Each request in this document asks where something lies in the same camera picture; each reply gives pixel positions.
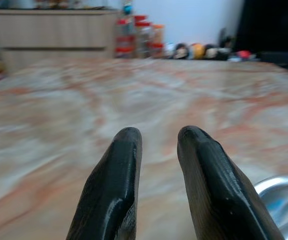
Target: stainless steel sink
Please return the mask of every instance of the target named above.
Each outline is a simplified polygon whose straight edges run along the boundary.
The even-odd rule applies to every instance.
[[[269,178],[256,184],[255,189],[288,240],[288,176]]]

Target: kitchen counter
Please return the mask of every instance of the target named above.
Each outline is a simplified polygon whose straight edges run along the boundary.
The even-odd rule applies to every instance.
[[[177,134],[197,125],[253,183],[288,174],[288,71],[269,63],[44,60],[0,82],[0,240],[65,239],[114,135],[143,136],[137,240],[195,240]]]

